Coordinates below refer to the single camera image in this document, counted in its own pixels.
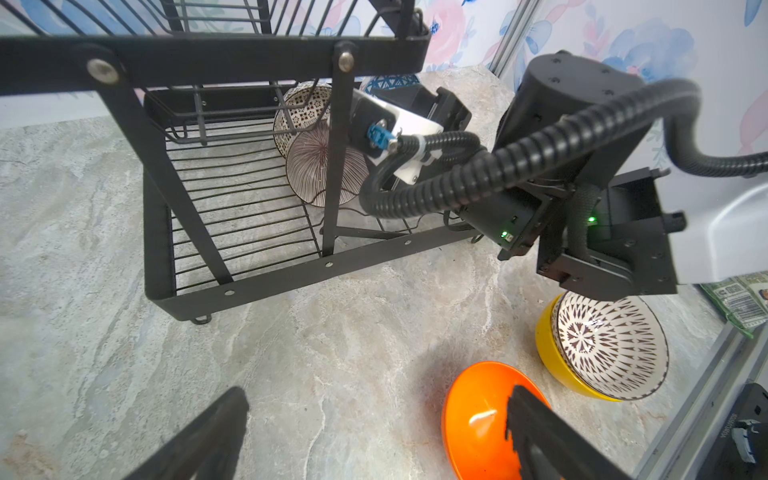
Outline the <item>plain orange bowl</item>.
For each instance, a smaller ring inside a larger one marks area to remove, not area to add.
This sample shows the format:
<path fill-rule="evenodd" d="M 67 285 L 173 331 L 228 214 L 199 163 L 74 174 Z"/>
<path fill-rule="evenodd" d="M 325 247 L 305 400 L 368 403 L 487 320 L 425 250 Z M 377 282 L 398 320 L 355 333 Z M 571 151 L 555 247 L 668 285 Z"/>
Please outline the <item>plain orange bowl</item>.
<path fill-rule="evenodd" d="M 520 461 L 505 436 L 507 403 L 516 386 L 547 399 L 522 372 L 483 361 L 466 368 L 451 385 L 442 408 L 443 446 L 459 479 L 519 479 Z"/>

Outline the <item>brown checker pattern bowl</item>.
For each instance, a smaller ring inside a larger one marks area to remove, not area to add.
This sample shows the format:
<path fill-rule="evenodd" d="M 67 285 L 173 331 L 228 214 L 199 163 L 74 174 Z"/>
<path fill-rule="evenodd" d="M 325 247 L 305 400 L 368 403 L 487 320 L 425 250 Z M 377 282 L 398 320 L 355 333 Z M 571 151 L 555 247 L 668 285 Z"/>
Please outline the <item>brown checker pattern bowl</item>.
<path fill-rule="evenodd" d="M 300 133 L 319 123 L 328 125 L 331 116 L 332 87 L 327 83 L 304 82 L 283 95 L 273 121 L 273 139 L 278 152 L 286 158 Z"/>

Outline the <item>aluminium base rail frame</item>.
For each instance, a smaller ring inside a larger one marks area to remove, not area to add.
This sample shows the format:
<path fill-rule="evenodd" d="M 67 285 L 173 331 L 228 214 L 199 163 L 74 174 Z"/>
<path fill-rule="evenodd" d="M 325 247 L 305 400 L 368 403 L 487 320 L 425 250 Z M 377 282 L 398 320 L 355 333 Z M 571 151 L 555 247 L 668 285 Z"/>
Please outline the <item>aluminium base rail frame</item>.
<path fill-rule="evenodd" d="M 633 472 L 636 479 L 694 479 L 749 383 L 767 385 L 767 326 L 752 338 L 726 326 L 698 378 Z"/>

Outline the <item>green snack bag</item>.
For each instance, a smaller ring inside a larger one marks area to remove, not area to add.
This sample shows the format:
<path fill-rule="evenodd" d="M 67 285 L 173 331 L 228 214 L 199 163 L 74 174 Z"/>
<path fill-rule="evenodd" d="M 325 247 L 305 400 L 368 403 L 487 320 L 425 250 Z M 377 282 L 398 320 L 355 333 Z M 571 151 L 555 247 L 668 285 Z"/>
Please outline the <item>green snack bag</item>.
<path fill-rule="evenodd" d="M 747 338 L 767 323 L 767 272 L 702 284 L 700 288 L 724 318 Z"/>

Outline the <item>white lattice yellow bowl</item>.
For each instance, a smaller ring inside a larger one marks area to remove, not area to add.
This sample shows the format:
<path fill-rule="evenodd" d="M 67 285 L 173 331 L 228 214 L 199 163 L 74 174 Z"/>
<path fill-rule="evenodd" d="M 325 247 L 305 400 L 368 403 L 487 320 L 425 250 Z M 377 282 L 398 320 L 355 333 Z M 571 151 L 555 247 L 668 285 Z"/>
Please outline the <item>white lattice yellow bowl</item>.
<path fill-rule="evenodd" d="M 551 330 L 568 369 L 613 401 L 647 398 L 667 378 L 665 332 L 638 297 L 605 302 L 566 292 L 554 303 Z"/>

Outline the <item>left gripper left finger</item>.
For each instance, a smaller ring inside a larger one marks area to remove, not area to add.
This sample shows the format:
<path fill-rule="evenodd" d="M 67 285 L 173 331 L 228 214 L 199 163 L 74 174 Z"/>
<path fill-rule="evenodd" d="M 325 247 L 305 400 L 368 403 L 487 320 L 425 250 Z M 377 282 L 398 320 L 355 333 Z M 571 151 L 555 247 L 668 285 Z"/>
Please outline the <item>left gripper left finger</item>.
<path fill-rule="evenodd" d="M 127 477 L 232 479 L 247 430 L 245 391 L 231 387 Z"/>

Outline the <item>plain yellow bowl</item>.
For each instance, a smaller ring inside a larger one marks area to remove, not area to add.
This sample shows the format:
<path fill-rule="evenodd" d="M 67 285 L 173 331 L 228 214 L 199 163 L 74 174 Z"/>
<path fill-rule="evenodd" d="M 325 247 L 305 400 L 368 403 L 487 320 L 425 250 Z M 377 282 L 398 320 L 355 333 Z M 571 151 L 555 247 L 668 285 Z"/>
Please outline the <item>plain yellow bowl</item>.
<path fill-rule="evenodd" d="M 617 399 L 603 395 L 585 384 L 571 371 L 559 353 L 555 335 L 552 333 L 551 320 L 555 306 L 561 297 L 562 295 L 558 295 L 547 305 L 536 324 L 535 342 L 542 363 L 549 373 L 569 390 L 591 399 L 617 402 Z"/>

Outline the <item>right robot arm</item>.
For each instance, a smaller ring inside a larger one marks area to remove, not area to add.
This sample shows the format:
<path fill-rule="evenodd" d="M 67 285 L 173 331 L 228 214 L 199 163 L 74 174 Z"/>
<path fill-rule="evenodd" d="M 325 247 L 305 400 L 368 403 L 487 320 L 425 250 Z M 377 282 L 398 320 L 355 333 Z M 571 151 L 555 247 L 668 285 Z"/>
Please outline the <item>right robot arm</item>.
<path fill-rule="evenodd" d="M 492 149 L 470 132 L 394 136 L 372 125 L 370 140 L 385 159 L 363 183 L 360 203 L 385 219 L 456 213 L 499 246 L 500 260 L 536 248 L 539 274 L 591 299 L 673 294 L 670 238 L 687 218 L 663 211 L 660 170 L 622 172 L 650 127 L 661 124 L 669 159 L 684 173 L 767 170 L 765 153 L 701 152 L 700 108 L 693 81 L 647 84 L 565 51 L 544 55 L 527 68 Z"/>

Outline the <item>pink striped bowl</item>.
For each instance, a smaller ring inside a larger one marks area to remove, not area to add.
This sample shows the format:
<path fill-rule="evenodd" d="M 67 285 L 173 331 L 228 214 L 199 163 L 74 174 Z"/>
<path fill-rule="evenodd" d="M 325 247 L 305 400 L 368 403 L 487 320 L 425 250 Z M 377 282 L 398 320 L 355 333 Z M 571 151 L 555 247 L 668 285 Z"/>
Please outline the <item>pink striped bowl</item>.
<path fill-rule="evenodd" d="M 326 123 L 298 134 L 286 159 L 289 186 L 302 201 L 320 208 L 326 205 L 329 135 L 330 129 Z M 364 155 L 348 147 L 342 172 L 341 205 L 359 194 L 368 174 Z"/>

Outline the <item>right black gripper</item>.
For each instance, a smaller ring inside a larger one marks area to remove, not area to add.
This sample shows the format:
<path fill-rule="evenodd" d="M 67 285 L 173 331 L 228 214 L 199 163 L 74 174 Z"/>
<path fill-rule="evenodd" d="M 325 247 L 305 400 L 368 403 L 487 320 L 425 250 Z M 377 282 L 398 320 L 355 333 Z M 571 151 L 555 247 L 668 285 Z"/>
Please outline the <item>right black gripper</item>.
<path fill-rule="evenodd" d="M 443 132 L 463 131 L 472 114 L 451 91 L 440 87 L 435 93 L 421 84 L 392 90 L 375 90 L 374 97 L 394 104 L 444 127 Z M 457 162 L 448 157 L 446 148 L 433 153 L 426 152 L 418 159 L 404 163 L 384 181 L 385 190 L 395 190 L 413 185 L 420 179 L 431 178 L 447 172 Z"/>

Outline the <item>blue triangle pattern bowl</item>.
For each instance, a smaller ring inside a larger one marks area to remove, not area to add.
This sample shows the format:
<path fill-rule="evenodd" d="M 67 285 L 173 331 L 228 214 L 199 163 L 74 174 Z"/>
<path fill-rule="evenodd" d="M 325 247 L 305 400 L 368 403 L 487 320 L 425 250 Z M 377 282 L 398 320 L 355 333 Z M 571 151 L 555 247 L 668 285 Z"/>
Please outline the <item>blue triangle pattern bowl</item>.
<path fill-rule="evenodd" d="M 360 89 L 371 94 L 374 90 L 392 90 L 411 85 L 418 85 L 419 78 L 415 74 L 381 75 L 368 77 L 361 83 Z"/>

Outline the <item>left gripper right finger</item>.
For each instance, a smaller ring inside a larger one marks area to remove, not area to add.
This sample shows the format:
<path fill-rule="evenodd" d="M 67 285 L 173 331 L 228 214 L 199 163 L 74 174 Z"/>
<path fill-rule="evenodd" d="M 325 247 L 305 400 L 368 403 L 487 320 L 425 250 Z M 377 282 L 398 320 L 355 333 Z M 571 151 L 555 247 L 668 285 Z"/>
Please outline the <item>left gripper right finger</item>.
<path fill-rule="evenodd" d="M 522 385 L 507 401 L 505 438 L 512 441 L 523 479 L 629 477 Z"/>

